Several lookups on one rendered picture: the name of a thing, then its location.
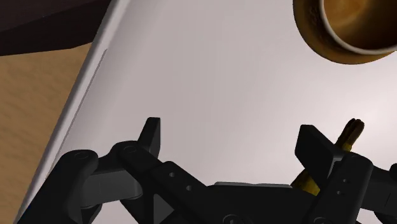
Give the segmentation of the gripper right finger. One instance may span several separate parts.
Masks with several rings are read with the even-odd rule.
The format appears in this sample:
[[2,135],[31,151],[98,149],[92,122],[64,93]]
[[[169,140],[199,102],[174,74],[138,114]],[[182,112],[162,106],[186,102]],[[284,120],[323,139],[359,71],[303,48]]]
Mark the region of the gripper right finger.
[[397,165],[386,171],[337,148],[313,125],[301,125],[295,155],[320,189],[306,224],[358,224],[360,209],[397,224]]

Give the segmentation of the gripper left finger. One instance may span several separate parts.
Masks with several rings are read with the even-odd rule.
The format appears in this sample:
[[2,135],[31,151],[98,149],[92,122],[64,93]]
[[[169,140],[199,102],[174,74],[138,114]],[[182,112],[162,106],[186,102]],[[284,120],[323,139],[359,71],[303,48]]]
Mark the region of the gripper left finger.
[[207,224],[205,185],[157,158],[160,119],[148,118],[137,141],[61,156],[17,224],[92,224],[120,201],[138,224]]

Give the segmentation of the white table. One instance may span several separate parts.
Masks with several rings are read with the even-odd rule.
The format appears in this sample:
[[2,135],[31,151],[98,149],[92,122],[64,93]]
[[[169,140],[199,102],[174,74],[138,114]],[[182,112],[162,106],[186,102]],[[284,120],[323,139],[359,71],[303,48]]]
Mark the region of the white table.
[[[203,185],[207,224],[306,224],[316,196],[293,188],[301,125],[397,165],[397,51],[339,64],[301,37],[293,0],[112,0],[18,220],[61,156],[107,155],[160,119],[157,158]],[[120,201],[92,224],[138,224]]]

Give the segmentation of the brown bowl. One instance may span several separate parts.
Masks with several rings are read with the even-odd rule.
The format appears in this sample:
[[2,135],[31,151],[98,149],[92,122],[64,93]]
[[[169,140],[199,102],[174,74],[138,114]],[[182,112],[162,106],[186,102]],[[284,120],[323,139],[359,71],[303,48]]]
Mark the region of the brown bowl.
[[365,64],[397,51],[397,0],[293,0],[297,29],[318,55]]

